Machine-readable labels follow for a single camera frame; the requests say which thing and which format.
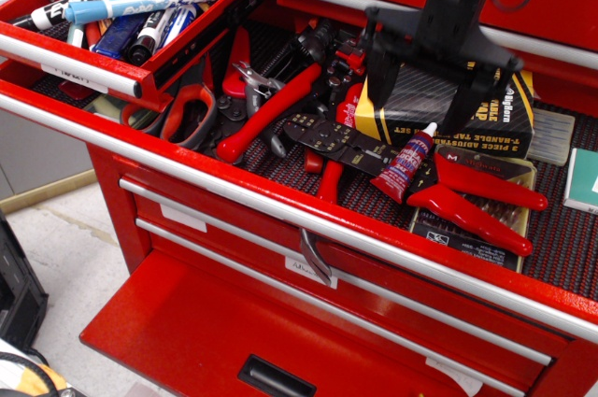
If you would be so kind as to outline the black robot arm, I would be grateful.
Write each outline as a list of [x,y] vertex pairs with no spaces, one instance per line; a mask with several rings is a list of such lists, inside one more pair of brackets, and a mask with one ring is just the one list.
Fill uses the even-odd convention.
[[426,0],[416,10],[367,7],[361,42],[374,107],[386,105],[402,64],[456,84],[439,127],[446,135],[459,132],[482,103],[503,96],[523,62],[481,32],[486,1]]

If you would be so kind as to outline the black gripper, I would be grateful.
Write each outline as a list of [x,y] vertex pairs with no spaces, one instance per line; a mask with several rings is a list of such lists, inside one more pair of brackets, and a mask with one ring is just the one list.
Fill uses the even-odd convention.
[[426,0],[415,10],[368,7],[362,43],[374,107],[385,106],[401,64],[411,64],[460,83],[439,129],[441,135],[460,133],[493,89],[523,66],[482,34],[486,1]]

